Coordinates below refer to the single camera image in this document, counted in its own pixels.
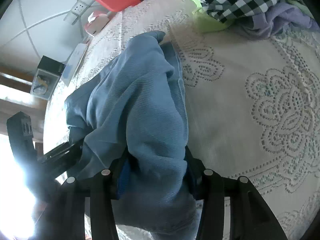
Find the lime green garment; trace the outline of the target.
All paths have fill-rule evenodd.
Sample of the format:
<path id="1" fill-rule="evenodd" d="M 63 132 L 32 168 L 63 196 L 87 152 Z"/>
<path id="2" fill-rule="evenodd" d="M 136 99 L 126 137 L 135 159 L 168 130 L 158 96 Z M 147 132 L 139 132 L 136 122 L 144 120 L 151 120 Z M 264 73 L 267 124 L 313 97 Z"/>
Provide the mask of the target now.
<path id="1" fill-rule="evenodd" d="M 202 8 L 200 0 L 191 0 L 195 3 L 196 9 L 192 12 L 193 22 L 200 33 L 212 33 L 223 31 L 235 25 L 235 20 L 227 20 L 225 23 L 209 16 Z"/>

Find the lavender purple garment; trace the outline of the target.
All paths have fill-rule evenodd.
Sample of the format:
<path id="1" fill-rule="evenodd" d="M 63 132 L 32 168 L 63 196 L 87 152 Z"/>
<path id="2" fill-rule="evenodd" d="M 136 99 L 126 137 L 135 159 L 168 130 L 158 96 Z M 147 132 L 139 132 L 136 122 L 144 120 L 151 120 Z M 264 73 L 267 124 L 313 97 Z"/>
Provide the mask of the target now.
<path id="1" fill-rule="evenodd" d="M 294 0 L 279 2 L 267 12 L 238 20 L 234 31 L 250 40 L 264 40 L 290 28 L 319 32 L 319 25 L 308 7 Z"/>

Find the blue garment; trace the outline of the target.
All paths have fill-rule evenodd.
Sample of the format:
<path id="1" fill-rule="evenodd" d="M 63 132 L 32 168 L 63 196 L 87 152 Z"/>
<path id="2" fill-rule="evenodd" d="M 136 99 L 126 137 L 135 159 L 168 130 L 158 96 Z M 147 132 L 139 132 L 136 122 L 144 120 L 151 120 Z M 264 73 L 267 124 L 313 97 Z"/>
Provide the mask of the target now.
<path id="1" fill-rule="evenodd" d="M 69 140 L 84 142 L 68 174 L 90 178 L 128 150 L 139 169 L 112 204 L 116 222 L 154 239 L 194 239 L 199 215 L 183 182 L 188 120 L 182 68 L 164 37 L 151 31 L 131 38 L 65 100 Z"/>

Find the black framed picture box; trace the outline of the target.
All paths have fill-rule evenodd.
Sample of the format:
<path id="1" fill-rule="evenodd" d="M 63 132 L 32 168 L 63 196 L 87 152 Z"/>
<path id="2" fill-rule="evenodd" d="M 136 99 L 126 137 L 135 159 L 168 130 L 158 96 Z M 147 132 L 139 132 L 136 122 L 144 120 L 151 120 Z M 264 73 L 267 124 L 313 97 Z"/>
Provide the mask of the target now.
<path id="1" fill-rule="evenodd" d="M 61 78 L 64 68 L 64 63 L 43 56 L 37 66 L 30 94 L 49 101 Z"/>

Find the white power strip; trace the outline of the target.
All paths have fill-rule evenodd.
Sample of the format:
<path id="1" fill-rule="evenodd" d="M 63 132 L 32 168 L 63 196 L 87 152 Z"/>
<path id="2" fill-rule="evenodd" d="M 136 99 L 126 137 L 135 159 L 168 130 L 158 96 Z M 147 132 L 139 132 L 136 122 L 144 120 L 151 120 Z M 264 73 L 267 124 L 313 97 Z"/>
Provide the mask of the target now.
<path id="1" fill-rule="evenodd" d="M 75 23 L 89 9 L 89 7 L 92 6 L 94 2 L 95 0 L 78 0 L 63 20 L 71 25 L 75 25 Z"/>

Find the red white small packet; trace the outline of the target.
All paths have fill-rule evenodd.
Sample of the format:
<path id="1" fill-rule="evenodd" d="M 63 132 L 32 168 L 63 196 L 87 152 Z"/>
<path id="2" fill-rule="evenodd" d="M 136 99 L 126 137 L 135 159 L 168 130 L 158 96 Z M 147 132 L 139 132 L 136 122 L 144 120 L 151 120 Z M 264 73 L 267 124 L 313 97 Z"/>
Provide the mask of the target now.
<path id="1" fill-rule="evenodd" d="M 93 11 L 84 25 L 84 30 L 91 37 L 97 36 L 115 15 L 114 12 Z"/>

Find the white lace tablecloth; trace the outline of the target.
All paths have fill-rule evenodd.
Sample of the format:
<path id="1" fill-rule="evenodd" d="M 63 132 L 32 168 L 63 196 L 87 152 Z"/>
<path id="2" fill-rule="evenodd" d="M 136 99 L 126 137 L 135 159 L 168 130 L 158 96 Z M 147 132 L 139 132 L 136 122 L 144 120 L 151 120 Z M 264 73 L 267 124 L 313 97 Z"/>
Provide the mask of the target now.
<path id="1" fill-rule="evenodd" d="M 71 83 L 59 82 L 44 121 L 44 150 L 68 140 L 64 101 L 127 41 L 161 30 L 181 59 L 192 154 L 228 178 L 247 176 L 288 239 L 319 211 L 319 33 L 291 27 L 251 41 L 201 34 L 191 0 L 145 0 L 116 14 L 89 44 Z"/>

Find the clear plastic document sleeve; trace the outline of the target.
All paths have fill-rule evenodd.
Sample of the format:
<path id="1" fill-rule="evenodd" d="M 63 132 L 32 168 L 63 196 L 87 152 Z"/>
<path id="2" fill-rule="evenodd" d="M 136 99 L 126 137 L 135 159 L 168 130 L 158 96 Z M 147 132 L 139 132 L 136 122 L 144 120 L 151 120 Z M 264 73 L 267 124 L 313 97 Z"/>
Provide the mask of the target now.
<path id="1" fill-rule="evenodd" d="M 85 43 L 79 43 L 65 63 L 65 68 L 62 72 L 61 80 L 67 87 L 69 86 L 73 76 L 80 66 L 82 58 L 84 57 L 84 54 L 87 50 L 87 46 L 88 45 Z"/>

